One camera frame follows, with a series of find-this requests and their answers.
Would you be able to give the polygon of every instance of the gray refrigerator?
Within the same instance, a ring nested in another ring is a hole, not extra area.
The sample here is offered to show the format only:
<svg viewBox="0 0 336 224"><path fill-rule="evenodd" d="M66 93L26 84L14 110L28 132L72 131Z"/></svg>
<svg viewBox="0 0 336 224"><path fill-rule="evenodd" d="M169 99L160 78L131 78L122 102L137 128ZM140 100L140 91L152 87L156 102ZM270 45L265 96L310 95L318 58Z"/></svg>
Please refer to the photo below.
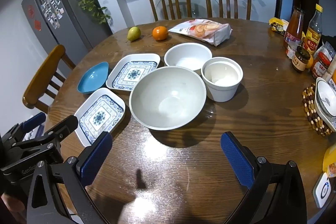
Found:
<svg viewBox="0 0 336 224"><path fill-rule="evenodd" d="M109 25L96 22L78 6L78 0L23 0L21 5L45 51L50 53L57 44L62 44L76 65L112 35ZM58 68L65 76L70 73L63 61Z"/></svg>

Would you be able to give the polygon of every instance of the yellow bottle cap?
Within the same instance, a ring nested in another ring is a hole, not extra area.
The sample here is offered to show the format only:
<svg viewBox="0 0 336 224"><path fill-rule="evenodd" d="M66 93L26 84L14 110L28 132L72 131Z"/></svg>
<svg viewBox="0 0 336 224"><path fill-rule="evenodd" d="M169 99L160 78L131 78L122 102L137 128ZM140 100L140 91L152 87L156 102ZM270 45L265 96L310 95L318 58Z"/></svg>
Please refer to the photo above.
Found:
<svg viewBox="0 0 336 224"><path fill-rule="evenodd" d="M318 10L321 13L323 12L323 8L318 4L316 4L316 10Z"/></svg>

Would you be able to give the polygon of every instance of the blue bowl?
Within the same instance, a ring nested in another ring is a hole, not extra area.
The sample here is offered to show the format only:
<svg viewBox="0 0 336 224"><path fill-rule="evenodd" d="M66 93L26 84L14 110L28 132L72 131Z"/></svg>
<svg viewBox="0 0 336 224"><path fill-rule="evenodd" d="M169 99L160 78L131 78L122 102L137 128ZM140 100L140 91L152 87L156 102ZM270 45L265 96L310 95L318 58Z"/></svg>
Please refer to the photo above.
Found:
<svg viewBox="0 0 336 224"><path fill-rule="evenodd" d="M78 83L77 90L83 94L92 93L101 88L109 73L109 64L102 62L90 68Z"/></svg>

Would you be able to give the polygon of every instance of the woven trivet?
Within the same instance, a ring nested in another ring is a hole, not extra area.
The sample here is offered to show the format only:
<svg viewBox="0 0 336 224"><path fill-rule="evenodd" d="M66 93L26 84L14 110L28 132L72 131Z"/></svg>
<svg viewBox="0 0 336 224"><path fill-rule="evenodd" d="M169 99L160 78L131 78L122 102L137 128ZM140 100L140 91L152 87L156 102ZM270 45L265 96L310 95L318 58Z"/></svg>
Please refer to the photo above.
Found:
<svg viewBox="0 0 336 224"><path fill-rule="evenodd" d="M316 112L314 99L315 99L316 85L311 84L304 91L302 91L302 103L303 109L306 113L308 121L311 123L313 130L315 130L322 137L330 135L332 130L326 125L326 123L319 117Z"/></svg>

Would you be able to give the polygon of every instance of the bolt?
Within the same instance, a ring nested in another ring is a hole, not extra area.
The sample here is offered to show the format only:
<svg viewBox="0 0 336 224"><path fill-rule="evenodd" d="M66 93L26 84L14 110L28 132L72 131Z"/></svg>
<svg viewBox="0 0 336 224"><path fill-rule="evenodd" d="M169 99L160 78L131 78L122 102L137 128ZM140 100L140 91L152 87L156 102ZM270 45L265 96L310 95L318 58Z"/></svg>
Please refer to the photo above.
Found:
<svg viewBox="0 0 336 224"><path fill-rule="evenodd" d="M295 166L296 166L296 163L295 163L294 161L290 160L290 161L289 161L289 165L290 165L291 167L295 167Z"/></svg>
<svg viewBox="0 0 336 224"><path fill-rule="evenodd" d="M266 159L264 157L258 157L258 162L264 164L266 162Z"/></svg>
<svg viewBox="0 0 336 224"><path fill-rule="evenodd" d="M44 165L44 161L39 161L38 163L37 163L37 167L42 167Z"/></svg>
<svg viewBox="0 0 336 224"><path fill-rule="evenodd" d="M71 163L74 163L76 160L77 160L76 157L69 157L69 158L67 159L67 162L68 162L69 164L71 164Z"/></svg>

